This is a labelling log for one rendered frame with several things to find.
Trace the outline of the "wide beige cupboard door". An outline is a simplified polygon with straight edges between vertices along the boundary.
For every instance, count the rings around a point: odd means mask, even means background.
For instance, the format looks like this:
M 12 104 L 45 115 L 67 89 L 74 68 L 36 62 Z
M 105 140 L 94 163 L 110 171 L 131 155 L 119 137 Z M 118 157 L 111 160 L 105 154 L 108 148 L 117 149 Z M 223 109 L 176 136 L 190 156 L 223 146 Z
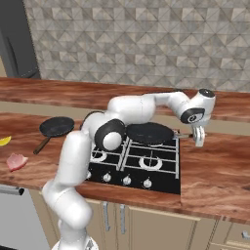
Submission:
M 118 250 L 190 250 L 199 218 L 125 205 L 125 234 L 116 206 Z

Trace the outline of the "dark grey fridge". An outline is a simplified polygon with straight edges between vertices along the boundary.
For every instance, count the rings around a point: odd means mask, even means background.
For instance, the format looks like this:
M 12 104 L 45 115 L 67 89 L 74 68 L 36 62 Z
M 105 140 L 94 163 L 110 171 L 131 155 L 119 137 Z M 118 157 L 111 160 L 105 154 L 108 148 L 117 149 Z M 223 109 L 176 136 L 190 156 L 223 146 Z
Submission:
M 8 77 L 41 78 L 22 0 L 0 0 L 0 57 Z

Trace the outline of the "narrow beige cupboard door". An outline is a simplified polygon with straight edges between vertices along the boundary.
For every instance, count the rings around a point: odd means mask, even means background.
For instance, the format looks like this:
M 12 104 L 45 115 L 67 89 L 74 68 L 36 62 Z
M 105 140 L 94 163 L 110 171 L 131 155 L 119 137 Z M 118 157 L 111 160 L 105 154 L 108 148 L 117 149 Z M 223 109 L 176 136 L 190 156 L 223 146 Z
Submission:
M 93 217 L 87 227 L 87 232 L 97 242 L 100 250 L 117 250 L 116 241 L 116 215 L 115 206 L 108 202 L 108 221 L 110 230 L 106 231 L 104 226 L 104 208 L 103 201 L 87 198 L 93 210 Z

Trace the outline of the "grey dishwasher door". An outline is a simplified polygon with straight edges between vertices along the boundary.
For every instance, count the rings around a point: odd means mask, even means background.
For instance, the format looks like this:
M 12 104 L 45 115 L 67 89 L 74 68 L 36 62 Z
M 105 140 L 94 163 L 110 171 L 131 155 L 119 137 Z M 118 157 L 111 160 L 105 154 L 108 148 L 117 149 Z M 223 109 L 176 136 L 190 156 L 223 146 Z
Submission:
M 27 188 L 23 195 L 0 193 L 0 246 L 14 250 L 50 250 Z

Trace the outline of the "black gas hob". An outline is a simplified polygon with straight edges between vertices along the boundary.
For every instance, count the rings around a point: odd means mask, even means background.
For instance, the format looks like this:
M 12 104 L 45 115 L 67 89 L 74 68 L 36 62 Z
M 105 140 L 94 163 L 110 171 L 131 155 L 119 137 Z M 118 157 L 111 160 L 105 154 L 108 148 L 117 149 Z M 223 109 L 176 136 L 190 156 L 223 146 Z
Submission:
M 89 171 L 91 182 L 181 194 L 180 139 L 147 146 L 125 137 L 112 152 L 93 146 Z M 106 173 L 111 175 L 109 182 L 103 180 Z M 132 180 L 128 186 L 123 185 L 126 176 Z M 152 182 L 150 188 L 144 187 L 146 179 Z

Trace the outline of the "beige drawer front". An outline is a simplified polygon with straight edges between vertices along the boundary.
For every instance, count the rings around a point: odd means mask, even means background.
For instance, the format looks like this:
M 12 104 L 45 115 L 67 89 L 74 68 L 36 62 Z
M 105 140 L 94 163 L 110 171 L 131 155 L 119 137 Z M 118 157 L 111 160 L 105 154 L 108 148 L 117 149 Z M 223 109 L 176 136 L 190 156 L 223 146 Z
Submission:
M 225 244 L 250 250 L 250 239 L 242 238 L 242 232 L 246 230 L 250 235 L 250 226 L 232 223 L 226 236 Z

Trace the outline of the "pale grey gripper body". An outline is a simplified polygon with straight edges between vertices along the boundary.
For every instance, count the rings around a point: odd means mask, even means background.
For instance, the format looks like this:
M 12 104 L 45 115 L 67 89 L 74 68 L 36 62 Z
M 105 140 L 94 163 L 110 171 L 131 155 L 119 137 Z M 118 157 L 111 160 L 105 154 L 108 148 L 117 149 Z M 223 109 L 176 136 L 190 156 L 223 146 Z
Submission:
M 205 131 L 202 126 L 192 128 L 193 140 L 196 147 L 203 147 L 205 141 Z

